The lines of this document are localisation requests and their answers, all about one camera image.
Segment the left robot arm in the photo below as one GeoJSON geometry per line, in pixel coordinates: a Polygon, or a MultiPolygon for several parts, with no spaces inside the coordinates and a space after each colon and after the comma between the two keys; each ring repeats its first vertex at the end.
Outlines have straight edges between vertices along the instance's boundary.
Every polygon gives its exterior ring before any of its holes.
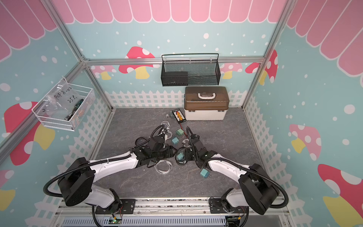
{"type": "Polygon", "coordinates": [[[151,167],[163,159],[174,157],[176,152],[176,148],[165,143],[163,136],[155,136],[118,156],[90,161],[78,158],[67,171],[48,181],[43,192],[63,198],[69,207],[80,203],[102,208],[119,205],[121,202],[113,189],[104,189],[95,182],[124,170],[151,167]]]}

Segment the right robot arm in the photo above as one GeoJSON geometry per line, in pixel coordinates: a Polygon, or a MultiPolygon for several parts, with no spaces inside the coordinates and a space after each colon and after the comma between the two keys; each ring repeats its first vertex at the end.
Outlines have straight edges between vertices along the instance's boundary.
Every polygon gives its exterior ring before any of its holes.
{"type": "Polygon", "coordinates": [[[281,209],[288,205],[287,192],[259,164],[242,165],[207,150],[196,134],[189,135],[188,140],[192,160],[199,168],[218,172],[240,185],[240,189],[230,188],[219,199],[226,212],[232,212],[238,207],[249,207],[263,215],[269,208],[281,209]]]}

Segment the black orange battery pack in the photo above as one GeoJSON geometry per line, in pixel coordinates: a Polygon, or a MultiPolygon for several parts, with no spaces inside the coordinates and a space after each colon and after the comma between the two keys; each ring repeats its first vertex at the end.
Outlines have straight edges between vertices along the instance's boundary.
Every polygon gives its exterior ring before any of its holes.
{"type": "Polygon", "coordinates": [[[172,110],[172,113],[179,124],[186,122],[186,118],[184,117],[183,113],[179,108],[172,110]]]}

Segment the teal charger cube middle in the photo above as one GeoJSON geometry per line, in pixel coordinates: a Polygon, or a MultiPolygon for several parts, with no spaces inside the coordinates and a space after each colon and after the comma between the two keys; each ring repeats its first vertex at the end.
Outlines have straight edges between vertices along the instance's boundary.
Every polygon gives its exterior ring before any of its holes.
{"type": "Polygon", "coordinates": [[[174,137],[174,138],[172,139],[172,143],[173,143],[174,145],[176,145],[178,142],[179,142],[179,139],[178,139],[177,137],[174,137]]]}

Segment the teal charger cube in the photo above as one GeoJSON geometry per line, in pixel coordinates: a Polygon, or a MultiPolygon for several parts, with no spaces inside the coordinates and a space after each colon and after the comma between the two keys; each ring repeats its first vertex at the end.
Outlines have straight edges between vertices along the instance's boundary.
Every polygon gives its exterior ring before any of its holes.
{"type": "Polygon", "coordinates": [[[208,178],[209,175],[210,175],[210,172],[206,169],[202,169],[201,172],[200,172],[200,175],[203,177],[203,178],[208,178]]]}
{"type": "Polygon", "coordinates": [[[179,142],[179,139],[178,139],[177,137],[174,137],[174,138],[172,139],[172,143],[173,143],[174,145],[176,145],[178,142],[179,142]]]}

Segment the teal charger cube near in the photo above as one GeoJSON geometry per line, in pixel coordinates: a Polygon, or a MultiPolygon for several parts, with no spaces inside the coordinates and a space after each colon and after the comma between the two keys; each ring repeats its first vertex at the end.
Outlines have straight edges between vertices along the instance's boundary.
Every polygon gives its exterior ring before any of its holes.
{"type": "Polygon", "coordinates": [[[206,169],[202,169],[201,172],[200,172],[200,175],[203,177],[203,178],[208,178],[209,175],[210,175],[210,172],[206,169]]]}

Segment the green charger cube far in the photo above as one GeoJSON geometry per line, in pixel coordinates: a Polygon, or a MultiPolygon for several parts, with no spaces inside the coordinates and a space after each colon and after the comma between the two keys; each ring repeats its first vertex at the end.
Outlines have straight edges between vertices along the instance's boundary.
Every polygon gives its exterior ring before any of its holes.
{"type": "Polygon", "coordinates": [[[177,136],[183,136],[184,135],[184,131],[182,129],[178,129],[176,131],[176,134],[177,134],[177,136]]]}

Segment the brown lidded storage box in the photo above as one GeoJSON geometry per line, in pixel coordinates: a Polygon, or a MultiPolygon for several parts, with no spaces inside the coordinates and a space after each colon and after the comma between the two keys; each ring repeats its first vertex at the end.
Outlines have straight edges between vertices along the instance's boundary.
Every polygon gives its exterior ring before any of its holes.
{"type": "Polygon", "coordinates": [[[188,121],[223,120],[229,109],[227,89],[221,86],[185,88],[184,111],[188,121]]]}

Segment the green circuit board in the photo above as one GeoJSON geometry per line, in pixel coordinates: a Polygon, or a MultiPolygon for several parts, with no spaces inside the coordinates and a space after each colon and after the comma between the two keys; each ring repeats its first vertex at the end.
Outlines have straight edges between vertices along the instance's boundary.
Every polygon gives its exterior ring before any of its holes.
{"type": "Polygon", "coordinates": [[[122,219],[121,218],[110,218],[109,219],[109,225],[120,225],[122,224],[122,219]]]}

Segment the clear plastic labelled bag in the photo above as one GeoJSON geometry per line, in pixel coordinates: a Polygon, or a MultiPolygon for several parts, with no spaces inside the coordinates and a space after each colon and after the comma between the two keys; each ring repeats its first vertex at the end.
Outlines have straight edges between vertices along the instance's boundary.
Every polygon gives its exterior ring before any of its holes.
{"type": "Polygon", "coordinates": [[[64,112],[69,115],[75,104],[83,99],[82,96],[65,79],[61,79],[54,88],[44,97],[42,111],[49,116],[57,112],[64,112]]]}

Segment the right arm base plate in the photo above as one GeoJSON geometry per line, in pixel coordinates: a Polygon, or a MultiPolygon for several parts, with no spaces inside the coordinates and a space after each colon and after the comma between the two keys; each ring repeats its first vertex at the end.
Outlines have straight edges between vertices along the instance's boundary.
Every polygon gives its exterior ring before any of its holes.
{"type": "Polygon", "coordinates": [[[245,214],[246,207],[232,207],[227,200],[221,198],[210,197],[208,200],[210,213],[212,214],[245,214]]]}

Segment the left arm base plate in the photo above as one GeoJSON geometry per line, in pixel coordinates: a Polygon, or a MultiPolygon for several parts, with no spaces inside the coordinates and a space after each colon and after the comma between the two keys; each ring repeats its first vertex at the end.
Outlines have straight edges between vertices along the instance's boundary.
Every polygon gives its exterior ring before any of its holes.
{"type": "Polygon", "coordinates": [[[135,209],[136,199],[120,199],[114,201],[107,208],[97,206],[95,209],[96,214],[133,214],[135,209]]]}

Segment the black mesh wall basket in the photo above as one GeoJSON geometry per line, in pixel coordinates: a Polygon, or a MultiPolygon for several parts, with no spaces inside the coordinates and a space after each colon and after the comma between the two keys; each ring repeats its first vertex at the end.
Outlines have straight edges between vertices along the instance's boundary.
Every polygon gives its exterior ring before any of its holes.
{"type": "Polygon", "coordinates": [[[164,87],[219,85],[219,54],[164,54],[161,58],[164,87]]]}

